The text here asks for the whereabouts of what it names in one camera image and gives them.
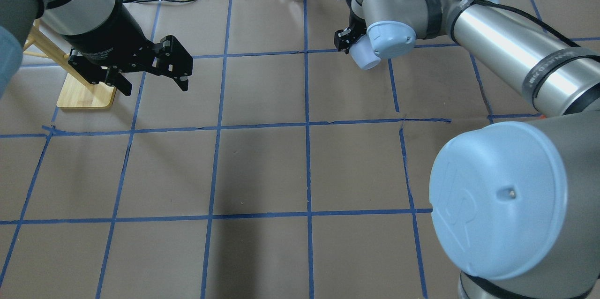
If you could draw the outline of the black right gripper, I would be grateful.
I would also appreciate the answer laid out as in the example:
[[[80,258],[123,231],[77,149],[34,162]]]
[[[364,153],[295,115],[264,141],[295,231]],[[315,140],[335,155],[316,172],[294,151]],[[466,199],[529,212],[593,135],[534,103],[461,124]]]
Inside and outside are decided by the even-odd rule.
[[[351,11],[349,15],[349,26],[343,30],[337,30],[334,33],[334,46],[336,47],[337,52],[345,52],[345,54],[348,54],[351,46],[357,43],[360,37],[366,35],[367,26],[366,21],[354,13],[354,0],[345,0],[345,2]]]

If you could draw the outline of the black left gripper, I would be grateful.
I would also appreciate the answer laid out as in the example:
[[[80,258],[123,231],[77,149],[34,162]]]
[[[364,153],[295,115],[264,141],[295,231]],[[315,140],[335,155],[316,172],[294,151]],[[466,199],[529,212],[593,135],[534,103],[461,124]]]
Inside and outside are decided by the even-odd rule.
[[[102,82],[131,96],[131,82],[118,67],[111,66],[134,59],[135,68],[170,78],[182,91],[189,88],[193,57],[175,36],[166,36],[158,43],[150,42],[123,5],[115,5],[107,20],[91,31],[73,36],[61,33],[60,36],[82,54],[70,55],[68,64],[92,85]]]

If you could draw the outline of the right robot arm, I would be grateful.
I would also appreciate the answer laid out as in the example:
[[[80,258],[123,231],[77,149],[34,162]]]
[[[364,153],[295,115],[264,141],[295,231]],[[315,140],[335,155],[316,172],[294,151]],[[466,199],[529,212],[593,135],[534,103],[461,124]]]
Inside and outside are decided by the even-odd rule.
[[[429,177],[461,299],[585,299],[599,279],[599,54],[499,0],[345,0],[366,70],[449,36],[534,109],[454,137]]]

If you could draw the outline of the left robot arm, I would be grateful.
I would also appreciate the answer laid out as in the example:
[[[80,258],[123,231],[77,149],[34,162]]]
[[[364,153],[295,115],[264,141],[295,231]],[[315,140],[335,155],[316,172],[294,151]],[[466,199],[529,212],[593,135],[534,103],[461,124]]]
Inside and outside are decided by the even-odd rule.
[[[1,0],[1,92],[23,60],[23,46],[37,19],[69,43],[69,64],[91,84],[104,83],[129,96],[124,73],[145,71],[188,90],[193,58],[175,36],[153,43],[120,0]]]

